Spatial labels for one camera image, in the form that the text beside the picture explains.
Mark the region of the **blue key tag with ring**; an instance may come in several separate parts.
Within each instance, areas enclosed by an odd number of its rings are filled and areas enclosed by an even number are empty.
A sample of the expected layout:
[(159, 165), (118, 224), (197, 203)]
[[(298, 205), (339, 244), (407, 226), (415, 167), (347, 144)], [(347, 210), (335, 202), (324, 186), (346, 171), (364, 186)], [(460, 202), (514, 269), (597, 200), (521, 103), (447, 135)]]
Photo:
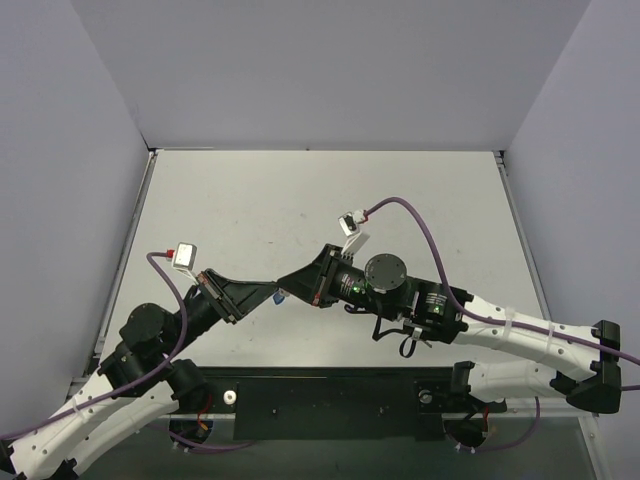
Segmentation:
[(286, 298), (287, 298), (287, 295), (281, 291), (275, 292), (272, 296), (272, 299), (275, 305), (282, 304)]

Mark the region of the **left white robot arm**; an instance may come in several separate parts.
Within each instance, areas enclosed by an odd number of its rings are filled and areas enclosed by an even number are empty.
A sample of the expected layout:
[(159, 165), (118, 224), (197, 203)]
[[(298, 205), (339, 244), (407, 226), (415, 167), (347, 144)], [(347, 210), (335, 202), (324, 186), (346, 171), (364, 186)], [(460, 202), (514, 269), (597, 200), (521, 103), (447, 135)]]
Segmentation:
[(1, 469), (18, 479), (75, 479), (144, 425), (180, 408), (204, 405), (199, 368), (178, 354), (219, 321), (235, 324), (277, 290), (273, 282), (237, 282), (199, 274), (175, 313), (136, 307), (121, 340), (84, 385), (40, 426), (1, 442)]

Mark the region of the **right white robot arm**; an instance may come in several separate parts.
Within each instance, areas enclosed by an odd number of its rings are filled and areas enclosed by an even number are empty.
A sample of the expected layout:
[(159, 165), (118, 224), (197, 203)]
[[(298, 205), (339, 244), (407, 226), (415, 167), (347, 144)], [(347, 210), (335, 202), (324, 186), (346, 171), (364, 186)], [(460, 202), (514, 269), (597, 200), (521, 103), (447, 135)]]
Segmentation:
[(363, 268), (334, 245), (278, 287), (318, 308), (338, 301), (355, 311), (399, 323), (405, 349), (416, 343), (470, 345), (514, 356), (512, 362), (460, 364), (454, 383), (484, 403), (512, 398), (563, 398), (578, 409), (618, 412), (622, 396), (618, 325), (600, 321), (572, 326), (494, 305), (459, 288), (412, 277), (392, 254), (378, 254)]

